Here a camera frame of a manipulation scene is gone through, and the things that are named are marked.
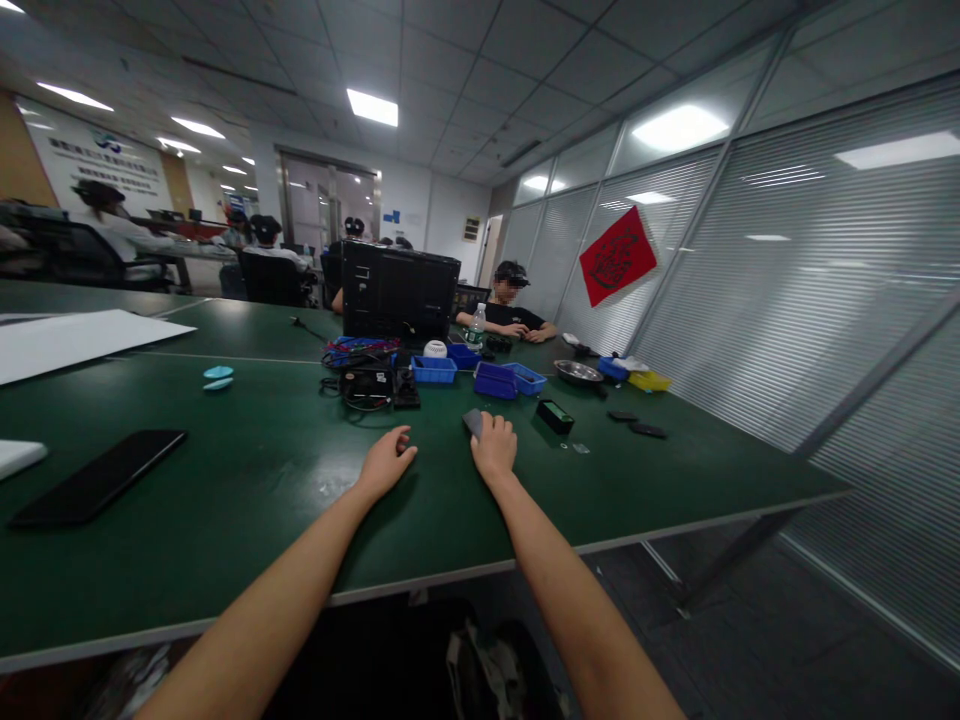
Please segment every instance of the hand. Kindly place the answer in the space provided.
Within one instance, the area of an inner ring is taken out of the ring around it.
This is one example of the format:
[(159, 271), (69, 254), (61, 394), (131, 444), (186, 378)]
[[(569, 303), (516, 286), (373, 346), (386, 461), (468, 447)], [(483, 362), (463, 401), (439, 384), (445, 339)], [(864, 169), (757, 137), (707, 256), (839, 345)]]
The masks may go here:
[(354, 487), (368, 493), (374, 502), (397, 484), (417, 456), (417, 447), (407, 446), (410, 436), (406, 433), (409, 430), (409, 425), (401, 425), (388, 432), (373, 444), (363, 461), (360, 479)]
[(500, 335), (503, 335), (504, 337), (522, 338), (528, 332), (530, 332), (530, 328), (528, 328), (523, 323), (513, 323), (513, 325), (503, 325), (500, 328)]
[(470, 450), (473, 462), (490, 486), (507, 480), (513, 475), (513, 461), (517, 459), (517, 436), (513, 432), (513, 423), (503, 416), (492, 417), (490, 413), (480, 413), (483, 418), (483, 432), (480, 440), (474, 435), (470, 438)]

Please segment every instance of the plastic bottle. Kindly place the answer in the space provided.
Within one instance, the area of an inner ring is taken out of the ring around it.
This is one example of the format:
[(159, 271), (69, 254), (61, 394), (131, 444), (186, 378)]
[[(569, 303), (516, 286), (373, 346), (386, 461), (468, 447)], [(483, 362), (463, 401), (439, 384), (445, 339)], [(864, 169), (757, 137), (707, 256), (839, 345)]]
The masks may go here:
[(477, 311), (473, 314), (473, 322), (464, 333), (467, 348), (473, 352), (480, 352), (483, 348), (483, 333), (487, 329), (487, 304), (477, 303)]

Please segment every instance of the red decoration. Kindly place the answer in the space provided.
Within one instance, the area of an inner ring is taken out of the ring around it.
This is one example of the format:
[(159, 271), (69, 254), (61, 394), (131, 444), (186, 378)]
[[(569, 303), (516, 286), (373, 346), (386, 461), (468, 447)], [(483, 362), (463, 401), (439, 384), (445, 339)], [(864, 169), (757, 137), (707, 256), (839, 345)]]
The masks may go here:
[(590, 307), (596, 307), (656, 266), (657, 257), (634, 205), (580, 256)]

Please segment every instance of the yellow container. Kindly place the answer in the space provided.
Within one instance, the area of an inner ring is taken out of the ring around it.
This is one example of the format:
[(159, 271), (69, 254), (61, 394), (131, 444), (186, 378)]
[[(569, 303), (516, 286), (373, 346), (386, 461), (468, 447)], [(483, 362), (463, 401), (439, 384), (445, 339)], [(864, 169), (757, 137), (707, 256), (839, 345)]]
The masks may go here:
[(657, 375), (653, 370), (649, 370), (645, 373), (632, 372), (628, 382), (640, 388), (641, 390), (651, 390), (653, 392), (664, 392), (670, 385), (673, 383), (668, 377), (663, 375)]

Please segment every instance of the black phone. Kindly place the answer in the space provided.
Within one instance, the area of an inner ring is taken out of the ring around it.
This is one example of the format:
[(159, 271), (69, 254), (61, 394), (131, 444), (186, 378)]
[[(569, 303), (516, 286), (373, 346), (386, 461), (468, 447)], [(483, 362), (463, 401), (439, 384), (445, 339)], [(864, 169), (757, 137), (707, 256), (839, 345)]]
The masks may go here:
[(649, 435), (650, 437), (667, 439), (667, 433), (663, 428), (657, 428), (653, 425), (644, 425), (643, 423), (630, 423), (630, 429), (638, 435)]
[(13, 516), (7, 527), (80, 525), (95, 518), (187, 438), (182, 430), (141, 430), (114, 445)]

